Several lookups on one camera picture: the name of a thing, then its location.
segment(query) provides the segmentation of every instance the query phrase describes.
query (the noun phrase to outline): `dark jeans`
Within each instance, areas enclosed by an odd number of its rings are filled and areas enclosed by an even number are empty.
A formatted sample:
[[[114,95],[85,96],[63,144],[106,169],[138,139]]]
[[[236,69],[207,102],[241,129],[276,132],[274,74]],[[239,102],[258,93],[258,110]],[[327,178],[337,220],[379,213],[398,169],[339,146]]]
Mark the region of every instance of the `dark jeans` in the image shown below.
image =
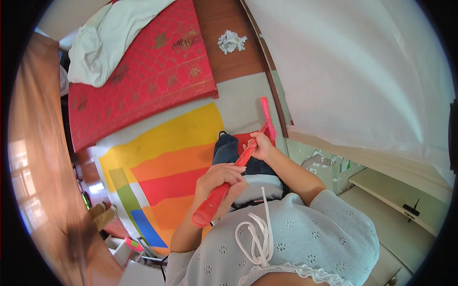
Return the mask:
[[[237,151],[238,146],[239,140],[237,138],[229,134],[221,135],[215,144],[212,165],[219,163],[235,163],[239,158],[239,153]],[[272,168],[264,161],[251,157],[246,164],[246,171],[243,175],[258,174],[277,176]]]

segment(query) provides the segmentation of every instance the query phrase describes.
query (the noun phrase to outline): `white wall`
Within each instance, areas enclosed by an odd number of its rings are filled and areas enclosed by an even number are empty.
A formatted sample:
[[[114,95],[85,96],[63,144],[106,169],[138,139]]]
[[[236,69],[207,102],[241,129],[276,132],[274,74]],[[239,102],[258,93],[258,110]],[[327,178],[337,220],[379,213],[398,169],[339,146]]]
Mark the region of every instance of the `white wall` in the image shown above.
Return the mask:
[[[109,0],[54,0],[43,15],[38,28],[60,42],[77,31],[108,2]]]

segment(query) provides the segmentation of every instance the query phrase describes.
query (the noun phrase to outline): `orange stripe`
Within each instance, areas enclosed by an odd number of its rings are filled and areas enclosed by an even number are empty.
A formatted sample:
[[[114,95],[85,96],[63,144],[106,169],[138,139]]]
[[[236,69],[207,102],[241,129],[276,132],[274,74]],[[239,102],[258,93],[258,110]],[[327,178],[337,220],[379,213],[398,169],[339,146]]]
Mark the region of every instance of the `orange stripe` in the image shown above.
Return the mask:
[[[175,232],[175,229],[169,229],[169,230],[160,229],[159,224],[157,223],[156,218],[154,217],[151,207],[145,206],[142,208],[142,210],[146,218],[148,219],[149,223],[151,223],[151,226],[154,228],[154,230],[158,233],[158,235],[165,242],[165,244],[168,247],[170,247],[170,241],[172,240],[172,236],[173,236],[173,233]]]
[[[159,228],[162,230],[176,229],[180,225],[186,212],[192,205],[194,195],[164,199],[155,206],[151,206]]]
[[[169,229],[169,230],[162,230],[159,227],[159,224],[156,221],[156,218],[154,216],[154,213],[151,209],[151,207],[143,207],[142,208],[143,213],[145,214],[146,218],[148,219],[149,223],[151,223],[151,226],[154,228],[154,230],[157,232],[157,234],[161,237],[161,239],[165,242],[165,244],[170,248],[170,242],[172,240],[172,236],[175,232],[175,229]],[[212,229],[211,226],[207,226],[203,229],[202,231],[202,241],[204,240],[205,236],[207,233]],[[169,248],[162,248],[162,247],[153,247],[153,250],[156,251],[158,254],[169,254],[170,249]]]
[[[131,168],[138,182],[210,167],[215,143],[166,152]]]

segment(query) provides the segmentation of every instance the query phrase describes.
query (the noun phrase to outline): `white bedsheet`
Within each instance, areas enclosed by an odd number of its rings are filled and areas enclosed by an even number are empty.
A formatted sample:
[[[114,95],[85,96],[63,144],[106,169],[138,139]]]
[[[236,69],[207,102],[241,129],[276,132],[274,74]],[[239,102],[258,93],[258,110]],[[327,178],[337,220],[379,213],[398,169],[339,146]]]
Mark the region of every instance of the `white bedsheet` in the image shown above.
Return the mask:
[[[436,168],[448,158],[450,67],[414,0],[247,0],[298,131]]]
[[[70,82],[101,87],[140,30],[175,0],[121,0],[107,4],[79,30],[68,53]]]

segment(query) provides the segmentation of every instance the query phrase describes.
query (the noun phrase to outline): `person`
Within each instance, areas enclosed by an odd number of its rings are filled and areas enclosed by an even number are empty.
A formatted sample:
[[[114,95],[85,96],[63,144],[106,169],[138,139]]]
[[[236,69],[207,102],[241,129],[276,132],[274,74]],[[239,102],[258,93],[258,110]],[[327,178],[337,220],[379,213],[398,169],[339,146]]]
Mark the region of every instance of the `person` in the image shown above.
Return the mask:
[[[251,136],[253,157],[237,167],[238,140],[219,133],[213,165],[173,234],[166,285],[362,285],[380,252],[372,221],[267,136]],[[213,218],[219,221],[202,240],[192,214],[224,182],[230,189]]]

